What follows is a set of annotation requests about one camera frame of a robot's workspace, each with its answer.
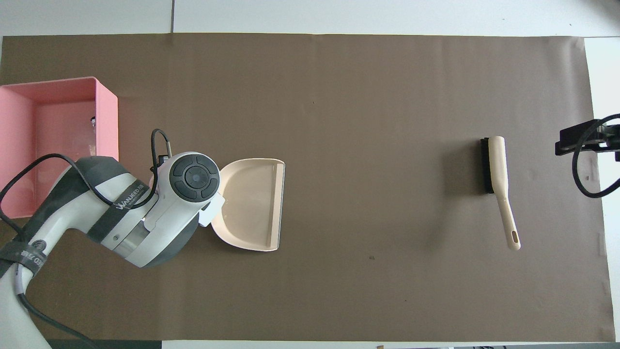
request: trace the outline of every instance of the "beige dustpan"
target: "beige dustpan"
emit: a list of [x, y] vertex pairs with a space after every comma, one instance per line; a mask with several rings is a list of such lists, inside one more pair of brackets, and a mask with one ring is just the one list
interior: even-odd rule
[[220, 170], [218, 192], [226, 202], [211, 226], [222, 240], [247, 250], [278, 248], [284, 167], [280, 160], [251, 158]]

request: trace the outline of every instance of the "pink bin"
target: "pink bin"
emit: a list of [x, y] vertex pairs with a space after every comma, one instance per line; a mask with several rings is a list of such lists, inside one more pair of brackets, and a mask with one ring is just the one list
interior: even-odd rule
[[[48, 153], [118, 160], [118, 99], [93, 77], [0, 86], [0, 149], [0, 189]], [[67, 166], [39, 164], [4, 197], [4, 213], [31, 216]]]

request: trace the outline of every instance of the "brush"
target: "brush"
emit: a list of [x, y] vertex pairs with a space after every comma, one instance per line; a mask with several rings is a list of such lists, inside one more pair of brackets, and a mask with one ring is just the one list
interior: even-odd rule
[[519, 233], [516, 231], [515, 218], [512, 215], [508, 201], [508, 165], [506, 163], [506, 141], [501, 136], [483, 138], [480, 140], [482, 148], [482, 176], [484, 189], [489, 194], [495, 194], [497, 205], [500, 208], [506, 242], [511, 250], [521, 248]]

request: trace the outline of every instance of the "cable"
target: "cable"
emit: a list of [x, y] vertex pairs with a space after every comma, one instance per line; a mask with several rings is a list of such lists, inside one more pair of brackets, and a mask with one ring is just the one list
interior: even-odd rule
[[592, 124], [586, 131], [582, 133], [581, 137], [579, 137], [579, 140], [577, 141], [577, 145], [575, 146], [575, 153], [573, 154], [573, 162], [572, 162], [573, 179], [575, 180], [575, 184], [579, 188], [579, 191], [581, 191], [583, 195], [586, 195], [587, 197], [591, 197], [593, 199], [597, 199], [599, 197], [609, 195], [617, 188], [620, 188], [620, 178], [618, 178], [612, 185], [607, 187], [607, 189], [605, 190], [601, 190], [598, 193], [589, 192], [583, 186], [583, 183], [581, 182], [581, 179], [579, 178], [579, 174], [577, 173], [577, 160], [579, 159], [579, 153], [581, 152], [581, 149], [583, 147], [583, 144], [585, 143], [586, 138], [588, 138], [599, 126], [614, 119], [620, 119], [620, 114], [607, 116], [595, 122], [594, 124]]
[[151, 167], [151, 172], [153, 173], [153, 186], [151, 187], [151, 191], [149, 192], [149, 195], [146, 197], [146, 199], [136, 203], [134, 206], [131, 207], [131, 209], [137, 209], [138, 207], [142, 207], [144, 206], [147, 202], [149, 202], [153, 196], [155, 195], [155, 188], [157, 188], [157, 180], [159, 178], [159, 175], [157, 173], [157, 151], [155, 149], [155, 135], [157, 134], [161, 134], [164, 137], [164, 140], [166, 140], [166, 150], [168, 152], [168, 157], [172, 156], [172, 150], [170, 148], [170, 141], [168, 140], [168, 136], [166, 136], [166, 133], [160, 129], [154, 129], [151, 132], [151, 156], [153, 158], [153, 167]]
[[24, 168], [15, 177], [13, 177], [13, 179], [4, 187], [4, 189], [2, 189], [2, 191], [0, 191], [0, 218], [3, 221], [5, 221], [6, 224], [8, 224], [11, 228], [13, 228], [13, 230], [15, 230], [15, 232], [17, 233], [17, 236], [15, 238], [16, 238], [17, 241], [25, 242], [26, 236], [24, 235], [23, 229], [21, 227], [19, 227], [12, 219], [8, 218], [4, 214], [4, 212], [2, 211], [2, 206], [1, 206], [2, 205], [2, 200], [4, 199], [4, 196], [9, 191], [9, 189], [11, 187], [13, 187], [13, 185], [18, 180], [20, 180], [26, 173], [30, 172], [33, 168], [35, 168], [35, 166], [37, 166], [41, 162], [43, 162], [43, 161], [45, 161], [47, 159], [50, 159], [50, 158], [60, 158], [60, 159], [62, 159], [64, 161], [68, 162], [69, 165], [71, 165], [71, 167], [74, 170], [76, 170], [76, 172], [78, 173], [79, 177], [83, 180], [83, 182], [86, 184], [88, 189], [90, 189], [101, 201], [106, 203], [108, 206], [112, 205], [112, 203], [113, 203], [112, 201], [108, 200], [105, 196], [103, 196], [90, 182], [88, 182], [88, 180], [84, 176], [84, 173], [78, 168], [78, 166], [75, 164], [75, 162], [73, 162], [72, 159], [68, 158], [65, 155], [56, 154], [56, 153], [43, 155], [40, 158], [38, 158], [35, 161], [33, 161], [26, 168]]
[[79, 333], [78, 331], [72, 329], [71, 327], [67, 327], [63, 324], [61, 324], [60, 322], [52, 319], [51, 317], [43, 314], [42, 312], [40, 312], [37, 308], [35, 308], [26, 298], [26, 295], [23, 293], [20, 293], [17, 295], [17, 299], [19, 300], [19, 302], [24, 306], [24, 308], [28, 309], [28, 311], [32, 314], [37, 316], [39, 319], [47, 322], [48, 324], [56, 327], [59, 330], [65, 331], [66, 333], [73, 335], [74, 337], [77, 337], [79, 339], [81, 339], [84, 343], [86, 343], [89, 347], [93, 348], [93, 349], [99, 349], [99, 347], [95, 344], [95, 342], [93, 342], [90, 338], [88, 338], [87, 336]]

